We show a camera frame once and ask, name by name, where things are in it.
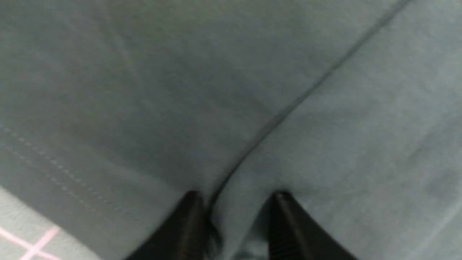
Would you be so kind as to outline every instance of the pink line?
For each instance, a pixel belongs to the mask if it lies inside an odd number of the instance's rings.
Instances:
[[[40,251],[40,249],[48,244],[48,242],[50,242],[59,231],[60,228],[58,226],[54,226],[45,232],[45,234],[38,240],[38,242],[29,248],[29,251],[27,251],[27,253],[23,255],[23,257],[21,257],[19,260],[31,260],[32,257],[34,257]]]
[[[10,232],[4,230],[3,228],[0,227],[0,236],[4,237],[6,240],[12,242],[12,243],[15,243],[19,246],[21,246],[22,248],[25,248],[25,249],[30,249],[32,247],[31,244],[29,244],[28,242],[20,239],[19,237],[11,234]],[[48,259],[48,260],[61,260],[60,258],[52,255],[52,254],[48,254],[48,253],[45,253],[45,252],[42,252],[42,251],[39,251],[37,252],[37,255],[42,257],[42,258],[45,258],[45,259]]]
[[[6,238],[6,240],[10,241],[10,242],[13,242],[17,245],[20,245],[24,248],[31,248],[32,245],[27,243],[26,241],[20,239],[19,237],[16,237],[15,235],[11,234],[10,232],[4,230],[3,228],[0,228],[0,235],[4,238]]]

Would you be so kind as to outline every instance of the gray pants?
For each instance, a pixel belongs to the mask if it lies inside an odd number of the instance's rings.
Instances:
[[[460,0],[3,0],[0,227],[121,260],[199,190],[265,259],[287,189],[361,260],[460,260],[461,82]]]

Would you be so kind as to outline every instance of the stitching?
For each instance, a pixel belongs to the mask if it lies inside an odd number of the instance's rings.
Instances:
[[[98,212],[96,209],[92,208],[88,203],[86,203],[82,198],[77,196],[74,192],[70,191],[67,186],[62,184],[60,181],[58,181],[55,177],[51,176],[49,173],[47,173],[45,170],[40,168],[38,165],[33,163],[29,158],[26,156],[22,155],[18,151],[16,151],[13,147],[5,144],[4,142],[0,142],[0,147],[3,147],[6,151],[9,153],[13,154],[14,156],[18,157],[23,163],[26,165],[36,169],[37,171],[41,172],[48,180],[50,180],[54,185],[58,186],[62,191],[64,191],[67,195],[72,197],[73,199],[77,200],[80,204],[82,204],[85,208],[87,208],[89,211],[98,214],[99,216],[102,216],[100,212]]]
[[[101,201],[103,204],[111,207],[113,210],[117,211],[117,212],[120,212],[126,216],[128,216],[129,218],[131,218],[135,223],[139,223],[139,220],[137,218],[135,218],[132,214],[130,214],[128,211],[124,210],[123,208],[115,205],[114,203],[110,202],[108,199],[106,199],[103,195],[101,195],[99,192],[97,192],[94,188],[92,188],[91,186],[89,186],[86,182],[84,182],[82,179],[78,178],[77,176],[75,176],[74,174],[71,173],[71,171],[69,169],[67,169],[66,167],[64,167],[62,164],[60,164],[55,158],[52,158],[50,155],[48,155],[44,150],[42,149],[39,149],[37,146],[33,145],[31,142],[27,141],[24,137],[20,136],[17,132],[11,130],[10,128],[7,128],[5,126],[2,126],[2,124],[0,124],[0,130],[2,130],[3,132],[9,134],[10,136],[14,137],[19,143],[23,144],[24,146],[26,147],[29,147],[32,151],[34,151],[36,154],[40,155],[41,157],[45,158],[53,167],[57,168],[59,171],[61,171],[62,173],[64,173],[68,178],[70,178],[72,181],[78,183],[82,188],[86,189],[93,197],[95,197],[97,200]],[[56,180],[56,178],[50,176],[46,171],[44,171],[43,169],[41,169],[39,166],[35,165],[31,160],[29,160],[28,158],[26,158],[25,156],[23,155],[19,155],[19,152],[12,149],[12,147],[10,146],[7,146],[6,144],[3,144],[3,146],[7,149],[11,149],[13,152],[13,154],[19,156],[19,158],[23,161],[25,161],[26,163],[28,163],[29,165],[33,166],[34,168],[36,168],[37,170],[39,170],[40,172],[42,172],[43,174],[45,174],[45,176],[50,179],[50,181],[52,181],[53,183],[57,184],[58,186],[61,187],[62,190],[64,190],[65,192],[67,192],[71,197],[76,197],[77,195],[75,195],[75,193],[69,191],[68,187],[66,187],[65,185],[63,185],[62,183],[58,182]],[[82,204],[83,200],[82,199],[77,199],[79,201],[79,203]]]

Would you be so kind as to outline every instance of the patterned floor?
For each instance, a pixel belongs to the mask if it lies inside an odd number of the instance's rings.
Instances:
[[[0,186],[2,260],[101,260]]]

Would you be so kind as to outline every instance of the seam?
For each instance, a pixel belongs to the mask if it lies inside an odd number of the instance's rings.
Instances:
[[[81,197],[79,197],[77,194],[69,190],[69,187],[58,181],[55,177],[51,176],[49,173],[47,173],[45,170],[40,168],[38,165],[33,163],[29,158],[15,150],[13,147],[5,144],[4,142],[0,142],[0,147],[4,148],[6,151],[8,151],[10,154],[16,156],[19,158],[24,164],[32,167],[33,169],[41,172],[49,181],[51,181],[54,185],[58,186],[62,191],[64,191],[67,195],[75,199],[79,204],[83,205],[86,209],[89,211],[96,213],[99,216],[102,216],[102,214],[97,211],[95,208],[91,207],[88,203],[86,203]]]
[[[228,173],[226,178],[221,182],[220,186],[212,195],[210,200],[208,216],[212,214],[212,208],[216,205],[218,198],[225,189],[226,185],[229,183],[230,179],[233,177],[234,173],[237,172],[237,169],[241,164],[247,159],[247,157],[254,152],[254,150],[260,146],[260,144],[268,138],[268,136],[278,128],[282,122],[297,108],[299,107],[314,91],[320,88],[323,83],[339,68],[341,68],[350,58],[352,58],[358,50],[363,47],[367,42],[369,42],[372,37],[374,37],[382,28],[390,23],[391,20],[413,0],[401,0],[395,3],[388,11],[381,16],[378,21],[359,38],[359,40],[342,56],[340,59],[335,62],[327,71],[312,85],[310,89],[299,95],[292,103],[286,106],[280,113],[278,113],[273,119],[271,119],[256,135],[253,141],[250,142],[250,145],[246,148],[243,155],[237,160],[234,164],[234,167]],[[212,227],[213,233],[217,233],[214,227]]]
[[[58,169],[60,172],[62,172],[65,176],[67,176],[69,179],[71,179],[73,182],[77,183],[79,186],[84,188],[88,193],[91,194],[92,197],[96,198],[98,201],[102,202],[103,204],[109,206],[113,210],[124,214],[125,216],[129,217],[134,223],[139,223],[139,220],[135,218],[130,212],[124,210],[123,208],[115,205],[113,202],[109,201],[106,199],[103,195],[101,195],[98,191],[96,191],[94,188],[89,186],[85,181],[82,179],[78,178],[75,176],[69,169],[64,167],[62,164],[60,164],[55,158],[52,158],[49,154],[47,154],[44,150],[39,149],[37,146],[32,144],[31,142],[27,141],[24,137],[20,136],[17,132],[11,130],[8,127],[5,127],[4,124],[0,123],[0,130],[3,131],[4,133],[14,137],[14,139],[23,144],[25,147],[28,147],[30,150],[32,150],[34,153],[38,154],[42,158],[46,159],[46,161],[52,165],[54,168]],[[27,165],[35,168],[39,172],[43,173],[47,179],[49,179],[53,184],[59,186],[63,191],[65,191],[69,196],[72,198],[76,199],[80,204],[82,204],[84,207],[88,208],[90,211],[98,213],[98,215],[102,216],[100,212],[98,212],[96,209],[92,208],[88,203],[84,202],[82,198],[77,196],[74,192],[70,191],[67,186],[65,186],[63,183],[59,182],[56,178],[51,176],[49,173],[47,173],[45,170],[40,168],[38,165],[33,163],[29,158],[26,156],[20,154],[18,151],[13,149],[13,147],[6,145],[5,143],[0,142],[0,146],[4,147],[6,150],[11,152],[13,155],[17,156],[19,159],[21,159],[24,163]]]

